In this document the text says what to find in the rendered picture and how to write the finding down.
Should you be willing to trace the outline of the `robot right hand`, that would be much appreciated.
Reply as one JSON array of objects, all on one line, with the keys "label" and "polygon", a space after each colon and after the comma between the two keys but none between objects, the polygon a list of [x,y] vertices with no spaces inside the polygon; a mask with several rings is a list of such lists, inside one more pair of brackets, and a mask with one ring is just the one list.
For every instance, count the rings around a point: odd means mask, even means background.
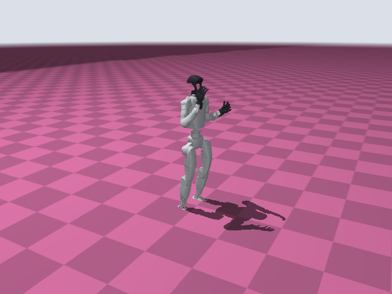
[{"label": "robot right hand", "polygon": [[[203,99],[204,99],[204,97],[205,97],[205,94],[206,94],[206,92],[208,91],[208,89],[207,90],[205,90],[206,88],[205,88],[205,86],[201,86],[201,87],[199,87],[199,89],[196,91],[196,96],[197,96],[197,102],[196,102],[196,104],[200,104],[200,110],[202,109],[202,107],[203,107]],[[204,92],[205,91],[205,92]]]}]

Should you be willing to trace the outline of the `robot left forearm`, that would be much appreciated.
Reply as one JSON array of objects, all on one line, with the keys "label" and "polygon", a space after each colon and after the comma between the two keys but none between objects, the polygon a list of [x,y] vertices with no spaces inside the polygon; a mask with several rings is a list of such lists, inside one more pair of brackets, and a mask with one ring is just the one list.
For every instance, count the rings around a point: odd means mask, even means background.
[{"label": "robot left forearm", "polygon": [[219,115],[221,115],[219,111],[217,111],[217,112],[215,112],[215,113],[210,113],[209,119],[212,120],[212,121],[214,121],[215,119],[220,118]]}]

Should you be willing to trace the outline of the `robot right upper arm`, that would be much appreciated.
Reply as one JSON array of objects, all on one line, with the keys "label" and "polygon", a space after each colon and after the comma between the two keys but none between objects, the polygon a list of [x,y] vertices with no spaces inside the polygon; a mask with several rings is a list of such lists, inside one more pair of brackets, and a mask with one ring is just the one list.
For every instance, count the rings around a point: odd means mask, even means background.
[{"label": "robot right upper arm", "polygon": [[[189,114],[189,108],[191,107],[191,99],[185,99],[181,101],[181,119],[180,119],[180,125],[181,121]],[[181,125],[182,126],[182,125]],[[190,123],[187,123],[185,126],[182,126],[184,128],[188,128],[190,126]]]}]

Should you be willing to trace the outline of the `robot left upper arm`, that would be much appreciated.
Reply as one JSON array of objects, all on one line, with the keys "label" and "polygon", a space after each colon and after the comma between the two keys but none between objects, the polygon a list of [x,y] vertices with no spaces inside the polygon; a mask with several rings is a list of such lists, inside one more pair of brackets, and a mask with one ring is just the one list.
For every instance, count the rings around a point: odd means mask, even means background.
[{"label": "robot left upper arm", "polygon": [[209,113],[209,105],[208,105],[208,103],[209,103],[209,99],[208,99],[207,97],[205,97],[205,100],[206,100],[206,114],[205,114],[205,121],[206,121],[206,122],[209,122],[209,121],[210,121],[210,119],[209,119],[209,115],[210,115],[210,113]]}]

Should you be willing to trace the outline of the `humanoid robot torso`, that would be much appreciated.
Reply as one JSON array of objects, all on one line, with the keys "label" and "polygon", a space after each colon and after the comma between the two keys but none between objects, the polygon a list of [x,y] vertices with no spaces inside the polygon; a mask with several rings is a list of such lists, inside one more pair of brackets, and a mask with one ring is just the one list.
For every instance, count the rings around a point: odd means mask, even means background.
[{"label": "humanoid robot torso", "polygon": [[[189,108],[189,114],[195,108],[195,104],[197,102],[197,97],[194,97],[194,96],[195,96],[195,94],[190,95],[185,98],[185,99],[191,99],[192,105]],[[203,136],[200,135],[201,130],[198,130],[198,129],[203,128],[205,125],[205,114],[206,114],[206,100],[205,100],[205,98],[203,99],[202,102],[203,102],[203,108],[201,109],[200,114],[197,115],[197,117],[194,119],[193,122],[190,122],[190,126],[188,127],[188,129],[193,129],[193,131],[191,131],[190,136],[188,136],[187,143],[193,143],[193,147],[195,149],[198,149],[203,144]]]}]

